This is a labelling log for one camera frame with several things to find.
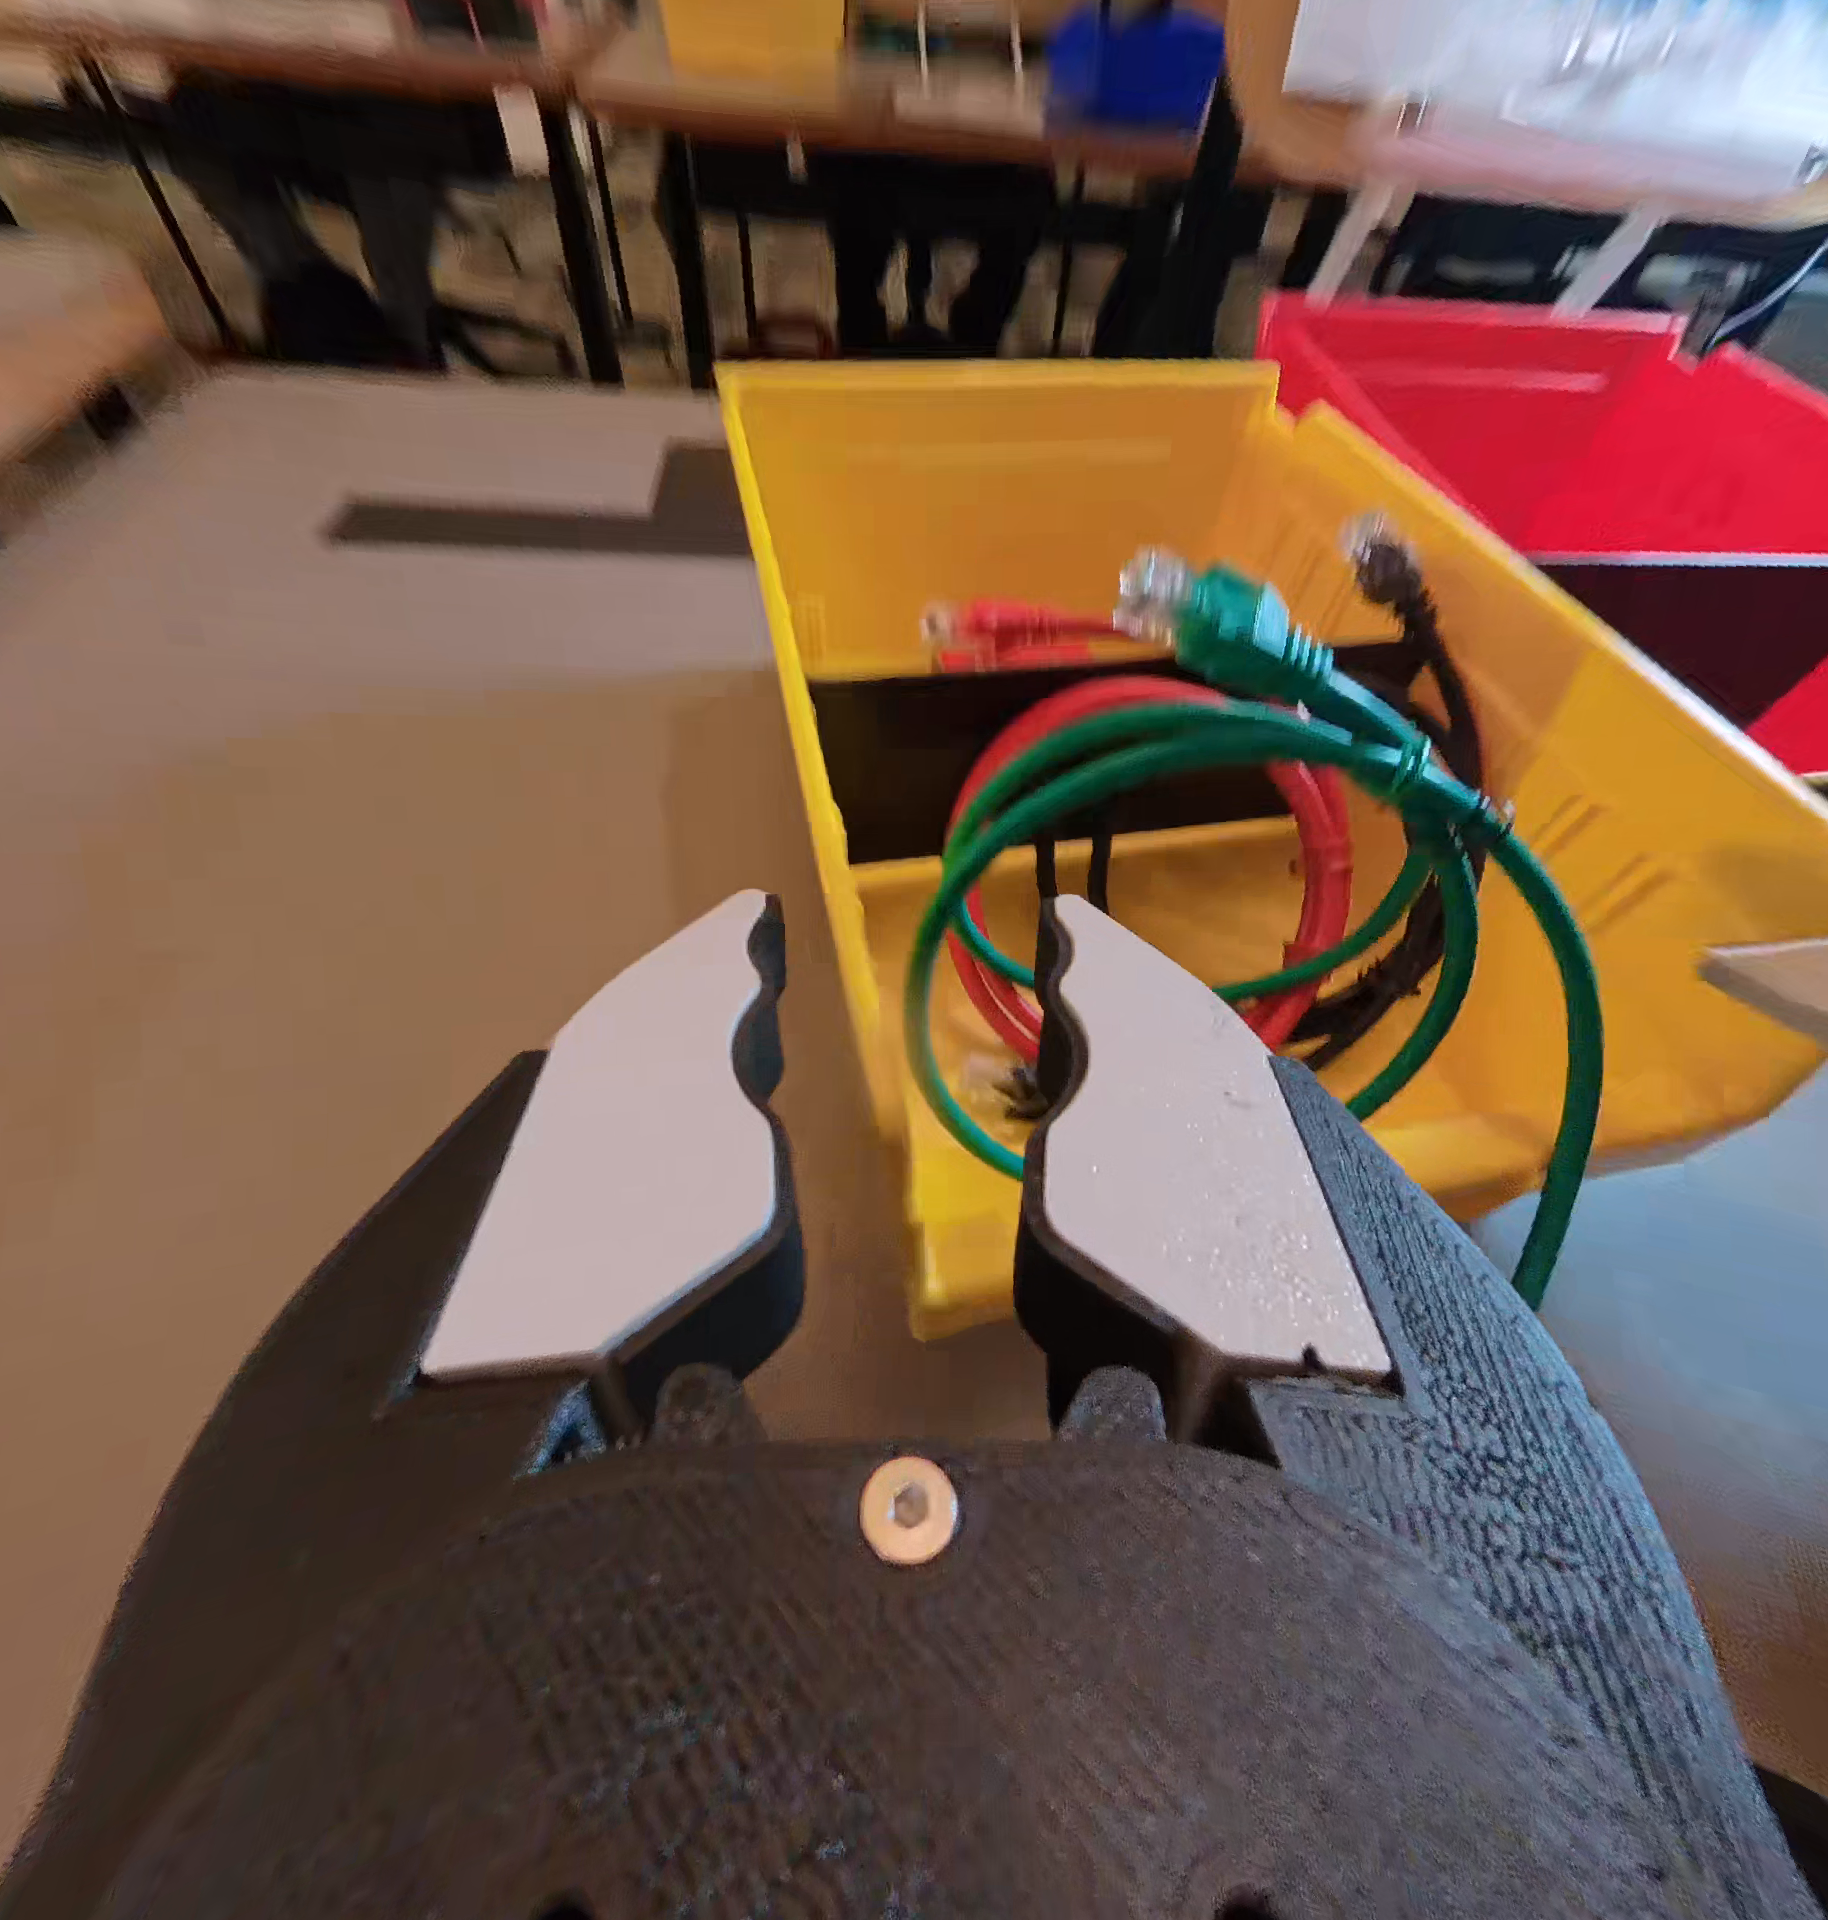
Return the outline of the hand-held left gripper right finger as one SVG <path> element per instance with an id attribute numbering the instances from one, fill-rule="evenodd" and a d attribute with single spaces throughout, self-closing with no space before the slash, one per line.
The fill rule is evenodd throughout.
<path id="1" fill-rule="evenodd" d="M 1015 1319 L 1066 1428 L 1100 1374 L 1210 1442 L 1253 1386 L 1398 1394 L 1398 1362 L 1283 1092 L 1207 984 L 1100 907 L 1041 914 L 1045 1114 L 1023 1154 Z"/>

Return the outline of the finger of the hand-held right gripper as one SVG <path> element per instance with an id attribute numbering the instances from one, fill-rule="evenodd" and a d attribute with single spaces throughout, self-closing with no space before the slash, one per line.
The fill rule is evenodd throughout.
<path id="1" fill-rule="evenodd" d="M 1828 937 L 1713 947 L 1701 980 L 1828 1054 Z"/>

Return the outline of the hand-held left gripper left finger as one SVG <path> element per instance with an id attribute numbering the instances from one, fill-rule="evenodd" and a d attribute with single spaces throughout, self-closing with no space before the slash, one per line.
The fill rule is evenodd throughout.
<path id="1" fill-rule="evenodd" d="M 806 1296 L 783 903 L 742 892 L 557 1032 L 422 1349 L 429 1380 L 756 1374 Z"/>

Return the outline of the red storage bin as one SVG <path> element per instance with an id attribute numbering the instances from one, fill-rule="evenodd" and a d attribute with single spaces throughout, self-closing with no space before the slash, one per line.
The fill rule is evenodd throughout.
<path id="1" fill-rule="evenodd" d="M 1263 300 L 1325 404 L 1795 777 L 1828 785 L 1828 398 L 1659 316 Z"/>

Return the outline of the yellow storage bin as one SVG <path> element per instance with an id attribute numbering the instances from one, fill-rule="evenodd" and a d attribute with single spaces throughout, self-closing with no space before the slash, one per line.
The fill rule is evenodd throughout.
<path id="1" fill-rule="evenodd" d="M 717 377 L 841 987 L 879 1133 L 900 1149 L 907 1313 L 1011 1321 L 1018 1188 L 913 1085 L 902 992 L 953 798 L 983 744 L 1073 672 L 937 676 L 927 611 L 1100 616 L 1144 546 L 1273 585 L 1296 624 L 1415 677 L 1344 559 L 1382 517 L 1415 552 L 1483 773 L 1599 967 L 1594 1170 L 1773 1114 L 1820 1049 L 1700 976 L 1707 947 L 1828 937 L 1828 806 L 1536 568 L 1331 410 L 1240 363 L 796 363 Z"/>

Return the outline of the printed instruction sheet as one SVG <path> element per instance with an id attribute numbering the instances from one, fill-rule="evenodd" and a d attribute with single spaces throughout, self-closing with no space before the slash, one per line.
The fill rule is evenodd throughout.
<path id="1" fill-rule="evenodd" d="M 1311 2 L 1283 91 L 1828 159 L 1828 2 Z"/>

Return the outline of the long wooden workbench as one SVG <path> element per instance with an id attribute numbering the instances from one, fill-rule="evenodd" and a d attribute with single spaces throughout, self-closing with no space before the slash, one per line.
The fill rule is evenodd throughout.
<path id="1" fill-rule="evenodd" d="M 785 144 L 1002 163 L 1104 178 L 1185 181 L 1200 135 L 1053 117 L 1023 80 L 1001 106 L 960 62 L 921 83 L 916 61 L 857 54 L 762 69 L 679 66 L 661 16 L 557 18 L 536 46 L 427 36 L 401 4 L 21 4 L 0 2 L 0 52 L 104 66 L 152 61 L 170 75 L 399 95 L 452 103 L 528 93 L 542 109 L 717 144 Z"/>

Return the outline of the small blue bin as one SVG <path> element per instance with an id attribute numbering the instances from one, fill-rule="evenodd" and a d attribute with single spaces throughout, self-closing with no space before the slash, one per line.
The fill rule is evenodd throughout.
<path id="1" fill-rule="evenodd" d="M 1045 38 L 1045 118 L 1196 133 L 1226 66 L 1226 14 L 1177 2 L 1071 8 Z"/>

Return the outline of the small yellow bin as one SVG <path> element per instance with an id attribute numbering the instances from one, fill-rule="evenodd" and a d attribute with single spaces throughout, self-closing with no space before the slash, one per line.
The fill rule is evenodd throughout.
<path id="1" fill-rule="evenodd" d="M 847 49 L 845 2 L 657 2 L 670 66 L 704 80 L 819 83 Z"/>

